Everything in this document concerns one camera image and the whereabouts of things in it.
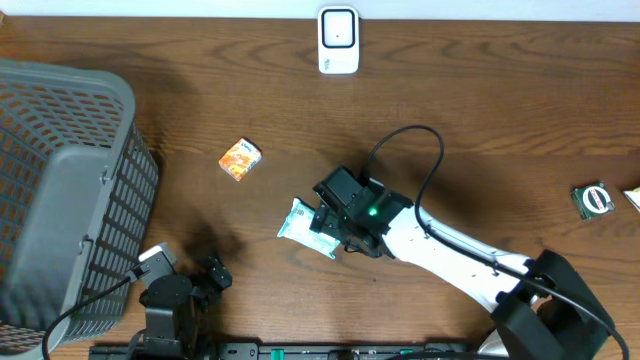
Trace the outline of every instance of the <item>white wall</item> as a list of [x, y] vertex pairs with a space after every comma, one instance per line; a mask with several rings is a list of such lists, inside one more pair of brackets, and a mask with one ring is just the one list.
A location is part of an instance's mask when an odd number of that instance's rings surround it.
[[640, 22], [640, 0], [0, 0], [7, 15], [315, 18], [348, 4], [363, 19]]

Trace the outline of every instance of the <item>gray plastic basket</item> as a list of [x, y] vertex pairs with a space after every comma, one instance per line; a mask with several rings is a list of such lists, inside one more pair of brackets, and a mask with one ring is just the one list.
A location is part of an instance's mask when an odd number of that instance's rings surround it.
[[[47, 326], [136, 261], [158, 168], [106, 72], [0, 60], [0, 359], [39, 359]], [[129, 287], [74, 314], [53, 349], [101, 335]]]

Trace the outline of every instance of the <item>small orange package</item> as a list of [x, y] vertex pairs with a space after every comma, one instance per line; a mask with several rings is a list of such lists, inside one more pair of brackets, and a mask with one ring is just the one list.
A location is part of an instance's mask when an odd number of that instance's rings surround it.
[[245, 138], [240, 139], [218, 161], [220, 167], [240, 181], [262, 159], [262, 152]]

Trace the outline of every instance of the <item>wall outlet device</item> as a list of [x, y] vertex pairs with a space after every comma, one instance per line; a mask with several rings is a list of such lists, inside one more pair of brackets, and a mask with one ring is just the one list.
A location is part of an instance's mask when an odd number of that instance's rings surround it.
[[352, 74], [360, 62], [358, 12], [326, 6], [318, 13], [318, 68], [323, 74]]

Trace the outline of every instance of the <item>wood grain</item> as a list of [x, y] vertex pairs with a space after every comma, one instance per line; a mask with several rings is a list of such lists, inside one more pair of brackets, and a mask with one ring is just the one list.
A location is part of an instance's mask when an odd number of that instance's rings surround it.
[[[357, 169], [397, 127], [436, 127], [447, 156], [424, 206], [488, 244], [578, 269], [640, 351], [640, 25], [364, 21], [352, 76], [317, 70], [316, 25], [298, 20], [8, 18], [0, 56], [114, 72], [162, 159], [145, 247], [182, 260], [217, 247], [234, 276], [212, 311], [217, 331], [264, 342], [479, 339], [488, 314], [462, 292], [390, 259], [330, 261], [276, 238], [291, 200], [339, 164]], [[263, 160], [236, 183], [217, 160], [242, 136]], [[415, 195], [436, 142], [406, 134], [374, 168]], [[617, 211], [582, 223], [569, 197], [604, 181]], [[144, 327], [131, 296], [97, 342]], [[56, 351], [85, 359], [93, 342]], [[618, 359], [611, 341], [599, 359]]]

